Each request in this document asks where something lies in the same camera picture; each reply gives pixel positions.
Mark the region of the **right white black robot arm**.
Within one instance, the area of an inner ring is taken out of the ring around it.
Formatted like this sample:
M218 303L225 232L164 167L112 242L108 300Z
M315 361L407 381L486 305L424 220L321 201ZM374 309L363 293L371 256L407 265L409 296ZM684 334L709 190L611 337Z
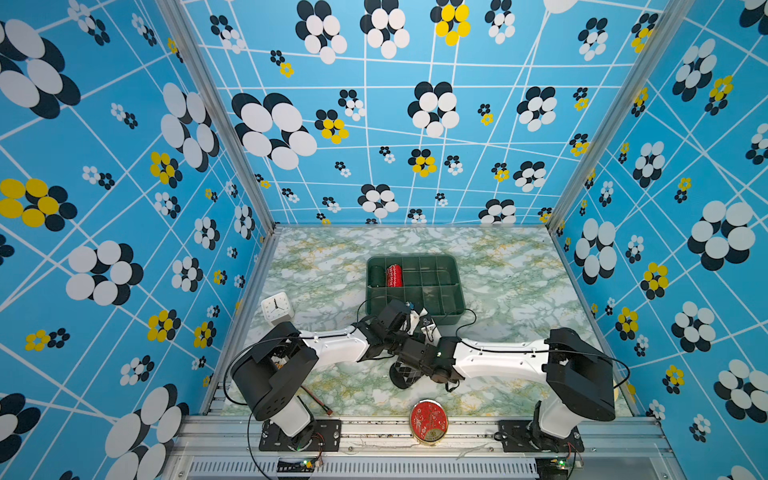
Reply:
M550 395L534 409L528 431L538 442L564 440L585 421L616 418L614 360L583 341L570 328L523 343L489 343L458 336L434 344L420 334L395 350L392 383L407 389L421 378L447 387L478 377L503 377L546 384Z

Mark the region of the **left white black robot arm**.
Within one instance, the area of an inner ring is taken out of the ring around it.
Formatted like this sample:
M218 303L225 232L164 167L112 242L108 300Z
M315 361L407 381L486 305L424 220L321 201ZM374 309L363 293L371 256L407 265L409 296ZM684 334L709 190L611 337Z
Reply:
M228 374L256 420L268 421L289 439L305 443L315 431L313 414L297 397L307 377L328 366L399 353L425 312L392 300L378 314L342 330L310 333L280 323L239 353Z

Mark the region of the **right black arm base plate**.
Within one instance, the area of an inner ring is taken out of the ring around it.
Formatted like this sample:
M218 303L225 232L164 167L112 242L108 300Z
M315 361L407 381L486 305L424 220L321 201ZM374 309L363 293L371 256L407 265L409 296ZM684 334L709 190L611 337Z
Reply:
M535 434L531 421L500 420L493 439L500 442L506 453L582 453L585 450L577 427L564 439L539 432Z

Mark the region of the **black grey argyle sock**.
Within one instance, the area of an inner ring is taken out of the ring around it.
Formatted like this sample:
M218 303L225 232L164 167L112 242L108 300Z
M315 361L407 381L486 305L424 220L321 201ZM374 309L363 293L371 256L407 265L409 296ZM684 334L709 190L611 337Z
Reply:
M407 390L418 380L429 377L429 372L424 369L414 368L400 361L394 362L389 368L391 382L401 390Z

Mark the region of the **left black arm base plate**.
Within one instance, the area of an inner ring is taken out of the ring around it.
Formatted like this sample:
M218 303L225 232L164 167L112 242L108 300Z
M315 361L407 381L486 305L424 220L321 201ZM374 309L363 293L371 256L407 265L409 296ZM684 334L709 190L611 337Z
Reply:
M280 427L265 421L258 449L263 452L338 452L342 422L337 419L312 420L296 436L286 435Z

